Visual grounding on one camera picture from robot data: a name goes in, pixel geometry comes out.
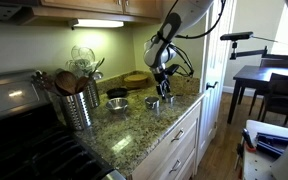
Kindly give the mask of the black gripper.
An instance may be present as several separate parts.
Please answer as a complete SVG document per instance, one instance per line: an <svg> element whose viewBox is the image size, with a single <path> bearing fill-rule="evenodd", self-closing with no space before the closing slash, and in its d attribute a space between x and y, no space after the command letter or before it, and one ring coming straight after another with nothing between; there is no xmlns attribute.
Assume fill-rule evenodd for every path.
<svg viewBox="0 0 288 180"><path fill-rule="evenodd" d="M163 99L165 96L170 94L170 83L168 80L168 75L164 69L157 69L154 72L154 78L157 82L157 94Z"/></svg>

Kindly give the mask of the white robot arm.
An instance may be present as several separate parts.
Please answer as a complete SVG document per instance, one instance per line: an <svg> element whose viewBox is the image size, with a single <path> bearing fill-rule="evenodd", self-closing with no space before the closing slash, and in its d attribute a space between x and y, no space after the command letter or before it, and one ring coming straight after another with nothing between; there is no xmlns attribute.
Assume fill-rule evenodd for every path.
<svg viewBox="0 0 288 180"><path fill-rule="evenodd" d="M172 39L196 24L214 0L175 0L157 33L144 47L144 62L157 81L157 93L162 97L170 92L165 64L175 56Z"/></svg>

